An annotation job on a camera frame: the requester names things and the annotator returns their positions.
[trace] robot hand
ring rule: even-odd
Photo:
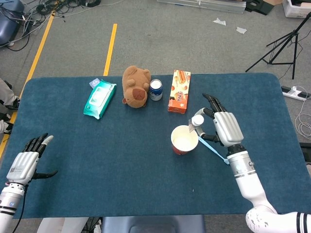
[[[47,133],[38,138],[31,139],[26,143],[25,148],[15,158],[6,178],[10,183],[28,184],[31,180],[45,179],[57,173],[50,174],[36,173],[36,167],[45,147],[52,141],[53,136],[47,137]]]
[[[203,97],[209,101],[212,110],[203,108],[202,112],[213,119],[216,135],[201,133],[200,136],[207,141],[220,142],[227,148],[240,144],[244,137],[234,115],[227,112],[216,97],[208,94]]]

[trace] plush toy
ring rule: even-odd
[[[146,105],[149,84],[151,81],[150,71],[136,66],[128,67],[123,73],[122,86],[124,98],[122,102],[132,108],[140,108]]]

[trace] blue table mat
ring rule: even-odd
[[[172,75],[152,76],[162,81],[163,98],[148,99],[140,109],[122,104],[121,77],[98,77],[117,84],[100,120],[83,115],[92,90],[88,83],[95,78],[27,83],[0,183],[24,144],[45,132],[54,140],[37,171],[58,173],[30,183],[24,218],[246,213],[252,205],[241,196],[230,166],[201,143],[184,156],[172,151],[172,130],[209,107],[202,93],[218,97],[234,113],[242,144],[276,210],[310,213],[311,180],[274,75],[193,74],[184,115],[167,111]],[[208,117],[203,128],[215,131]],[[226,155],[225,148],[211,144]]]

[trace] black tripod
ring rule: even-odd
[[[269,65],[293,65],[293,76],[292,79],[294,79],[295,76],[295,66],[296,66],[296,54],[297,54],[297,44],[298,44],[298,31],[300,30],[300,28],[307,22],[307,20],[311,17],[311,12],[306,16],[306,18],[301,22],[301,24],[295,29],[293,30],[291,33],[286,34],[285,36],[282,36],[281,38],[277,39],[276,41],[268,44],[267,46],[274,44],[273,49],[271,49],[269,52],[267,52],[263,57],[261,57],[258,61],[256,61],[250,68],[248,68],[245,72],[249,71],[251,68],[253,68],[258,62],[260,62],[261,60],[263,60],[265,63],[269,64]],[[282,50],[286,47],[286,45],[288,43],[290,43],[292,41],[292,38],[295,37],[295,49],[294,49],[294,60],[293,62],[283,62],[283,63],[274,63],[273,61],[276,59],[276,57],[282,52]],[[282,47],[276,52],[276,54],[274,55],[274,50],[277,49],[277,47],[279,47],[281,44]],[[270,53],[270,60],[266,61],[265,57],[267,55],[269,55]]]

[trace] robotic arm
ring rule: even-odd
[[[203,94],[211,110],[200,109],[195,115],[207,115],[213,119],[216,135],[207,135],[196,125],[199,136],[207,141],[219,142],[228,149],[227,159],[242,196],[252,202],[254,208],[246,214],[247,226],[256,233],[307,233],[311,232],[311,215],[292,212],[277,214],[268,201],[247,150],[241,144],[244,137],[232,113],[217,98]]]
[[[5,233],[13,218],[20,200],[27,193],[28,184],[32,180],[46,179],[54,176],[57,171],[50,174],[36,173],[36,167],[45,147],[52,141],[53,136],[47,133],[38,138],[31,139],[22,152],[15,158],[6,178],[6,187],[0,194],[0,233]]]

